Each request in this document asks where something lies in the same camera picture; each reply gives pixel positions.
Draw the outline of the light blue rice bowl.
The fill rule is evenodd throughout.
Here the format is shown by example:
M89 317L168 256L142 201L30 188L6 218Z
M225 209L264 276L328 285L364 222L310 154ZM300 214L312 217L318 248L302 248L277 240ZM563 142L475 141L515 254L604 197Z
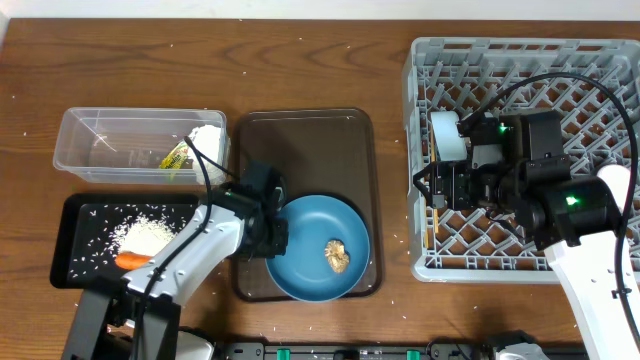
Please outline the light blue rice bowl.
M439 111L431 112L430 116L440 160L466 160L468 155L466 143L457 128L458 114L454 111Z

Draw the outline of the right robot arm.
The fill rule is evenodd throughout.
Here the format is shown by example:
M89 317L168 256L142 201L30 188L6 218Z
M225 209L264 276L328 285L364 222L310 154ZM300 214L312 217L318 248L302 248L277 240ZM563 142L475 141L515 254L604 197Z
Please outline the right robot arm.
M554 110L465 119L441 111L427 121L438 158L413 184L428 204L514 216L559 279L588 356L638 358L639 291L623 223L631 176L622 185L572 176Z

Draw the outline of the orange carrot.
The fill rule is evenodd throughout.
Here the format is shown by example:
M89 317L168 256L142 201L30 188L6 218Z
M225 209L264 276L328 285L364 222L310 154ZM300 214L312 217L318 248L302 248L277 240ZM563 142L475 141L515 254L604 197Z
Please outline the orange carrot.
M120 253L115 258L115 264L124 270L135 270L145 265L150 260L149 256L135 253Z

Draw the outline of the pink cup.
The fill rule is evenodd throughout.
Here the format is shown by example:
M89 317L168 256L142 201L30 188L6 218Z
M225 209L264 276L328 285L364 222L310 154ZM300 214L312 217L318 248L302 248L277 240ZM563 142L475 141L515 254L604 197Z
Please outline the pink cup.
M624 209L631 172L618 164L609 164L601 167L597 176L609 187L619 210Z

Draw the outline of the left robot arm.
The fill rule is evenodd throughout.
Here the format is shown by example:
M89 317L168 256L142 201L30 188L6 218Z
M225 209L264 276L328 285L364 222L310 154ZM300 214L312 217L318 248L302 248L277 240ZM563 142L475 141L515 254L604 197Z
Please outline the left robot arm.
M280 172L251 162L239 181L209 190L186 226L157 255L119 279L83 289L66 359L213 359L214 341L180 325L183 306L226 258L273 258L286 251Z

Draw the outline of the white tissue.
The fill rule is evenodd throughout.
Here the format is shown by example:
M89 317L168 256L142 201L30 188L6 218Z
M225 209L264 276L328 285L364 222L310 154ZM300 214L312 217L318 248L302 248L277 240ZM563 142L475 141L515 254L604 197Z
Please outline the white tissue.
M202 155L216 161L219 165L223 165L224 159L220 160L224 152L222 135L221 128L214 125L204 125L194 128L189 134L189 138ZM192 150L188 150L188 158L193 161L193 169L200 171L201 168ZM211 177L220 173L219 169L206 159L203 161Z

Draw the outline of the yellow snack wrapper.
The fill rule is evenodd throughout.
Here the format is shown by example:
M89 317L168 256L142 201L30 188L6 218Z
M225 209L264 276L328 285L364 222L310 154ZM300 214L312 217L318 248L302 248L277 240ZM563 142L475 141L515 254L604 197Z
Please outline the yellow snack wrapper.
M160 169L180 169L188 159L189 145L181 140L160 162Z

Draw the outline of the blue plate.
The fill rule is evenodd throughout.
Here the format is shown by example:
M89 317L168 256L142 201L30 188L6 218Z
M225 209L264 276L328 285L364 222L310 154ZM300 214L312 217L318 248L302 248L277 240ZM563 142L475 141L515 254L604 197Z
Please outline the blue plate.
M350 292L364 276L371 258L369 231L359 213L328 195L308 195L289 202L280 217L288 221L286 253L266 261L275 284L290 297L327 302ZM330 242L344 246L349 264L334 271L325 255Z

